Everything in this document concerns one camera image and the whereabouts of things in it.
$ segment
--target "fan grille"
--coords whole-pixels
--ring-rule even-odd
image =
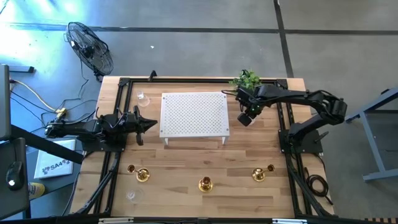
[[[100,75],[112,72],[113,61],[108,46],[90,28],[80,22],[70,22],[66,36],[77,56],[92,71]]]

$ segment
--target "table leg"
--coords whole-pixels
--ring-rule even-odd
[[[226,142],[228,141],[229,136],[223,137],[223,144],[226,144]]]
[[[168,145],[169,145],[169,139],[168,139],[168,138],[161,138],[161,139],[162,139],[163,144],[164,144],[165,146],[168,146]]]

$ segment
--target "yellow cable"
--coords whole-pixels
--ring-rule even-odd
[[[42,100],[41,97],[40,97],[33,89],[31,89],[29,86],[27,86],[25,83],[20,82],[20,81],[18,81],[18,80],[14,80],[14,81],[17,82],[17,83],[19,83],[19,84],[21,84],[21,85],[23,85],[23,86],[25,86],[28,90],[30,90],[30,91],[40,100],[40,102],[42,102],[48,109],[55,111],[54,108],[52,108],[51,106],[47,105],[47,104],[45,103],[45,101]]]

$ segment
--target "black fan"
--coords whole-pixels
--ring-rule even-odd
[[[113,61],[108,45],[100,40],[94,32],[80,22],[70,22],[66,37],[72,49],[89,68],[94,71],[96,79],[109,75],[113,70]]]

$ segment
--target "gray metal frame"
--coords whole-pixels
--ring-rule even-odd
[[[372,149],[374,159],[376,160],[377,167],[379,168],[379,172],[374,172],[368,175],[364,175],[363,180],[365,182],[370,180],[388,178],[388,177],[398,177],[398,169],[386,170],[386,168],[384,167],[383,161],[379,153],[379,149],[377,148],[377,144],[374,140],[375,136],[372,133],[371,127],[366,117],[367,111],[375,110],[381,107],[382,105],[385,105],[386,103],[396,99],[397,97],[398,97],[398,88],[393,88],[391,90],[388,90],[370,104],[362,107],[361,109],[357,110],[357,112],[349,116],[346,116],[345,118],[345,121],[347,123],[352,122],[352,120],[356,118],[361,118],[366,136],[368,137],[368,141]]]

